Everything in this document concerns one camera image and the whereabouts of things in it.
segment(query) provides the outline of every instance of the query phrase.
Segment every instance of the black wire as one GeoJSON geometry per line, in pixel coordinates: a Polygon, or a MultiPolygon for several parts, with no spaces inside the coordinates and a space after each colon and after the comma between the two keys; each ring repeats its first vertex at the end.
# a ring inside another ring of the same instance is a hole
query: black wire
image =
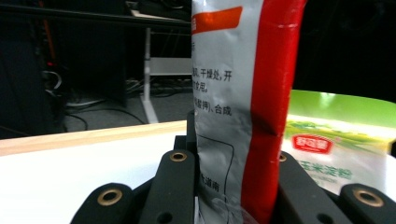
{"type": "Polygon", "coordinates": [[[134,92],[142,91],[142,88],[143,88],[143,87],[144,87],[144,84],[140,84],[140,85],[138,85],[138,86],[133,87],[132,89],[129,89],[129,88],[131,88],[131,87],[126,88],[126,93],[127,93],[127,94],[131,94],[131,93],[134,93],[134,92]]]}
{"type": "Polygon", "coordinates": [[[3,129],[3,130],[8,131],[8,132],[10,132],[10,133],[16,133],[16,134],[19,134],[19,135],[22,135],[22,136],[25,136],[25,137],[27,137],[27,136],[32,136],[32,135],[29,134],[29,133],[23,133],[23,132],[14,130],[14,129],[10,129],[10,128],[8,128],[8,127],[4,127],[4,126],[2,126],[2,125],[0,125],[0,128],[3,129]]]}
{"type": "Polygon", "coordinates": [[[65,115],[68,116],[68,117],[72,117],[72,118],[81,120],[84,123],[84,131],[88,131],[88,122],[85,119],[82,119],[79,116],[72,115],[72,114],[65,114],[65,115]]]}
{"type": "Polygon", "coordinates": [[[122,112],[124,114],[127,114],[135,119],[137,119],[141,124],[146,124],[145,121],[143,121],[142,119],[140,119],[138,116],[129,113],[128,111],[125,110],[121,110],[121,109],[114,109],[114,108],[104,108],[104,109],[92,109],[92,110],[82,110],[82,111],[77,111],[74,112],[73,114],[81,114],[81,113],[85,113],[85,112],[94,112],[94,111],[105,111],[105,110],[110,110],[110,111],[118,111],[118,112],[122,112]]]}
{"type": "Polygon", "coordinates": [[[182,93],[184,91],[184,88],[182,86],[179,86],[175,83],[172,83],[172,84],[162,83],[161,88],[163,88],[163,89],[160,91],[160,93],[153,95],[153,97],[165,98],[165,97],[170,97],[170,96],[182,93]],[[168,93],[168,94],[162,94],[163,92],[165,92],[164,87],[168,87],[168,88],[172,89],[173,92],[168,93]]]}
{"type": "Polygon", "coordinates": [[[79,110],[84,110],[84,109],[88,109],[88,108],[91,108],[91,107],[94,107],[94,106],[97,106],[97,105],[101,105],[105,101],[106,100],[103,100],[103,101],[95,102],[95,103],[92,103],[92,104],[89,104],[89,105],[77,105],[77,106],[66,105],[66,106],[67,106],[67,110],[68,110],[69,113],[74,113],[74,112],[77,112],[79,110]]]}
{"type": "Polygon", "coordinates": [[[139,89],[139,88],[141,88],[141,87],[143,87],[144,86],[144,84],[143,84],[143,81],[139,81],[139,82],[137,82],[137,83],[127,83],[126,85],[125,85],[125,90],[127,90],[127,91],[134,91],[135,89],[139,89]]]}

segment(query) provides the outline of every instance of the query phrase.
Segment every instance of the black cable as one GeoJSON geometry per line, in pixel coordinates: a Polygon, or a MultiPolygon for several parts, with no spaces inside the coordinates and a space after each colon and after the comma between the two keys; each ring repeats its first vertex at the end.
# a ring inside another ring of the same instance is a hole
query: black cable
{"type": "Polygon", "coordinates": [[[161,83],[161,88],[163,88],[163,89],[160,91],[160,93],[157,93],[157,94],[153,95],[153,97],[165,98],[165,97],[170,97],[170,96],[182,93],[184,91],[184,87],[183,86],[179,86],[179,85],[177,85],[175,83],[172,83],[172,84],[161,83]],[[163,87],[168,87],[168,88],[172,89],[173,92],[162,95],[162,93],[164,92],[164,88],[163,87]]]}
{"type": "Polygon", "coordinates": [[[83,92],[77,89],[71,89],[71,92],[71,99],[66,103],[66,107],[68,108],[68,110],[71,111],[87,109],[96,105],[103,104],[106,101],[106,99],[98,99],[82,103],[81,101],[83,99],[83,92]]]}
{"type": "Polygon", "coordinates": [[[126,81],[125,82],[125,90],[127,91],[133,91],[136,88],[140,88],[142,86],[144,86],[144,79],[141,79],[139,81],[126,81]]]}
{"type": "Polygon", "coordinates": [[[135,91],[142,91],[143,87],[144,87],[144,84],[138,84],[138,85],[134,84],[132,87],[126,88],[126,93],[129,94],[129,93],[133,93],[135,91]]]}
{"type": "Polygon", "coordinates": [[[91,108],[91,107],[95,107],[95,106],[97,106],[97,105],[99,105],[99,104],[102,104],[102,103],[103,103],[103,102],[101,102],[101,103],[96,103],[96,104],[91,104],[91,105],[74,106],[74,107],[68,106],[68,107],[67,107],[67,112],[68,112],[69,114],[75,114],[75,113],[77,113],[78,111],[81,111],[81,110],[84,110],[84,109],[88,109],[88,108],[91,108]]]}
{"type": "Polygon", "coordinates": [[[82,110],[82,111],[77,111],[74,112],[73,114],[81,114],[81,113],[85,113],[85,112],[94,112],[94,111],[105,111],[105,110],[110,110],[110,111],[118,111],[118,112],[122,112],[124,114],[127,114],[135,119],[137,119],[141,124],[146,124],[145,121],[143,121],[142,119],[138,118],[136,115],[129,113],[128,111],[125,110],[121,110],[121,109],[115,109],[115,108],[103,108],[103,109],[92,109],[92,110],[82,110]]]}
{"type": "Polygon", "coordinates": [[[150,96],[154,97],[155,95],[160,95],[164,92],[164,87],[161,85],[152,85],[152,88],[150,89],[150,96]]]}
{"type": "Polygon", "coordinates": [[[81,120],[84,123],[84,131],[88,131],[88,122],[85,119],[82,119],[79,116],[72,115],[72,114],[65,114],[65,115],[68,116],[68,117],[72,117],[72,118],[81,120]]]}
{"type": "Polygon", "coordinates": [[[4,126],[2,126],[2,125],[0,125],[0,128],[3,129],[3,130],[8,131],[8,132],[10,132],[10,133],[16,133],[16,134],[19,134],[19,135],[24,136],[24,137],[32,136],[32,135],[29,134],[29,133],[23,133],[23,132],[14,130],[14,129],[10,129],[10,128],[8,128],[8,127],[4,127],[4,126]]]}

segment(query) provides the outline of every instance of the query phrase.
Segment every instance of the floor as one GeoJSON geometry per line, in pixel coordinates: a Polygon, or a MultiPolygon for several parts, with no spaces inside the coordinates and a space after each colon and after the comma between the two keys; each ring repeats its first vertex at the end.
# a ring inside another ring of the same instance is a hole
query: floor
{"type": "MultiPolygon", "coordinates": [[[[67,104],[64,129],[79,132],[146,124],[141,94],[142,86],[134,80],[127,83],[127,106],[92,92],[76,91],[67,104]]],[[[186,119],[187,113],[193,110],[191,81],[188,79],[153,80],[151,96],[159,122],[186,119]]]]}

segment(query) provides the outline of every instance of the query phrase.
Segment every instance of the red logo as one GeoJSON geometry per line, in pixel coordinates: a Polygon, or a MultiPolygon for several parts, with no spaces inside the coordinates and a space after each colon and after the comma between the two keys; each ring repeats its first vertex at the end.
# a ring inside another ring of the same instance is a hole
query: red logo
{"type": "Polygon", "coordinates": [[[298,150],[328,154],[332,148],[332,141],[313,134],[295,134],[291,138],[293,147],[298,150]]]}

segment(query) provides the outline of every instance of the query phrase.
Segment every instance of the plastic packaging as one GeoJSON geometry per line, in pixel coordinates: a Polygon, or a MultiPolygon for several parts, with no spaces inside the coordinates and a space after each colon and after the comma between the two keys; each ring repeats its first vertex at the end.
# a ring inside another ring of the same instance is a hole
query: plastic packaging
{"type": "Polygon", "coordinates": [[[193,0],[192,80],[205,223],[267,223],[305,0],[193,0]]]}
{"type": "Polygon", "coordinates": [[[282,150],[335,194],[353,183],[385,193],[394,189],[386,179],[387,155],[396,138],[394,103],[292,91],[284,137],[282,150]]]}

